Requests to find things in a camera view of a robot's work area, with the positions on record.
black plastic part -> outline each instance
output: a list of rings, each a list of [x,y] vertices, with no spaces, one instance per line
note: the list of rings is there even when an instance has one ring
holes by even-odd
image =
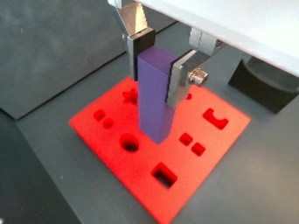
[[[0,123],[0,219],[4,224],[79,224],[15,121],[1,110]]]
[[[155,45],[155,30],[151,30],[143,36],[134,38],[134,55],[135,55],[135,77],[134,80],[138,81],[138,54],[147,50],[151,46]]]
[[[298,96],[299,79],[254,57],[239,62],[228,84],[274,113]]]

red board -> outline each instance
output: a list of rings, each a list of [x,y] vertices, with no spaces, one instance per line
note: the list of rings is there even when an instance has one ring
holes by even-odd
[[[170,223],[250,118],[207,88],[192,87],[158,145],[138,128],[136,85],[127,78],[70,124],[158,222]]]

metal bracket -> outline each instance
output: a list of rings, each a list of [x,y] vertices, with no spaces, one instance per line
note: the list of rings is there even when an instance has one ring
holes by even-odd
[[[147,26],[144,8],[135,1],[108,0],[123,30],[130,55],[131,77],[138,80],[136,56],[155,44],[155,30]]]
[[[208,74],[202,71],[202,65],[210,58],[203,52],[187,52],[174,63],[166,102],[175,108],[190,93],[191,84],[202,86]]]
[[[194,50],[172,63],[166,102],[174,108],[187,97],[191,84],[204,85],[208,74],[202,70],[203,63],[226,45],[195,28],[191,28],[190,44]]]

screw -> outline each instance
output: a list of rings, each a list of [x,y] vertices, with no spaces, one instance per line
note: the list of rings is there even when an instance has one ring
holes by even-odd
[[[208,79],[208,74],[202,71],[199,67],[196,67],[191,72],[190,72],[190,83],[196,85],[198,87],[202,87]]]

black surface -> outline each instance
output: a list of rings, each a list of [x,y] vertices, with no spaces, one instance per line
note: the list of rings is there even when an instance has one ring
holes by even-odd
[[[172,25],[158,34],[156,44],[179,56],[190,49],[190,31],[183,24]],[[226,46],[206,62],[207,88],[251,117],[251,123],[172,224],[299,223],[299,98],[274,115],[228,85],[239,60],[248,57]],[[122,55],[17,122],[87,224],[155,223],[68,125],[128,75],[128,58]]]
[[[274,113],[278,113],[298,96],[299,78],[266,62],[252,58],[242,60],[228,84],[251,97]]]
[[[158,31],[174,22],[146,15]],[[0,108],[19,119],[124,49],[108,0],[1,0]]]
[[[4,224],[80,223],[15,121],[0,111],[0,219]]]

